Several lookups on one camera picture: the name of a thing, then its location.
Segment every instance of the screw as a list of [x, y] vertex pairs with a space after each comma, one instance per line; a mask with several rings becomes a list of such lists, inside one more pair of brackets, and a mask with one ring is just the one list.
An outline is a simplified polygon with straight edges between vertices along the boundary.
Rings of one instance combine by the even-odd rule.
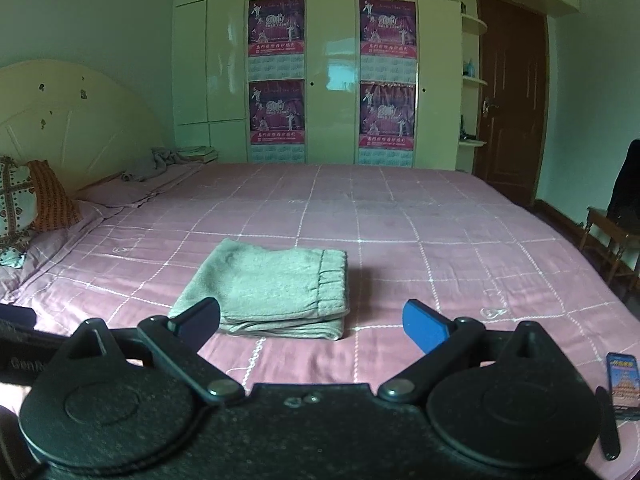
[[391, 379], [382, 385], [385, 393], [390, 397], [400, 397], [411, 393], [415, 384], [409, 379]]
[[302, 406], [302, 399], [300, 397], [289, 397], [284, 400], [284, 405], [287, 408], [299, 408]]
[[238, 391], [238, 383], [231, 379], [216, 379], [211, 381], [207, 389], [215, 397], [229, 397]]
[[320, 394], [308, 394], [308, 396], [304, 398], [304, 401], [308, 404], [317, 404], [321, 398]]

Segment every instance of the white wall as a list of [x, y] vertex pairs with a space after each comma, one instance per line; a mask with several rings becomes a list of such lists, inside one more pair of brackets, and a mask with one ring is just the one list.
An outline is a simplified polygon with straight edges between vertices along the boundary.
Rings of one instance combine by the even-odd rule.
[[640, 0], [580, 2], [579, 14], [555, 20], [558, 106], [538, 188], [576, 222], [588, 206], [607, 207], [640, 137]]
[[28, 59], [83, 64], [144, 99], [174, 143], [173, 0], [0, 0], [0, 67]]

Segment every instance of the patterned pillow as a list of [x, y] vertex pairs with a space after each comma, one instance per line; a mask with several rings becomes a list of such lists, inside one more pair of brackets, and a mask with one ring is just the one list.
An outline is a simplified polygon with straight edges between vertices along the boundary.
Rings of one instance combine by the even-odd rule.
[[37, 215], [29, 168], [0, 156], [0, 265], [22, 267]]
[[82, 219], [78, 206], [69, 198], [65, 188], [46, 160], [27, 162], [38, 199], [38, 215], [33, 228], [38, 232], [67, 229]]

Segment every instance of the orange pillow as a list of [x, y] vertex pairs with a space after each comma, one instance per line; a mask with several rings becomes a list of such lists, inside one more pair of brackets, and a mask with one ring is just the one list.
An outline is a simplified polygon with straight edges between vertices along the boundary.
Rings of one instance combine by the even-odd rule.
[[46, 160], [32, 160], [27, 162], [27, 166], [31, 171], [38, 202], [38, 216], [33, 221], [33, 228], [39, 232], [55, 231], [81, 221], [78, 207], [66, 194], [49, 163]]

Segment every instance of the door handle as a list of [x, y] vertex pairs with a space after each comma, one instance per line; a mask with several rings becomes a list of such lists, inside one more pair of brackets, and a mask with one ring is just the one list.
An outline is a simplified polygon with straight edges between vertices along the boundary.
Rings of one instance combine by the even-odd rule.
[[482, 117], [487, 118], [489, 116], [489, 111], [491, 110], [491, 108], [498, 109], [500, 107], [495, 104], [492, 99], [485, 98], [484, 101], [482, 101]]

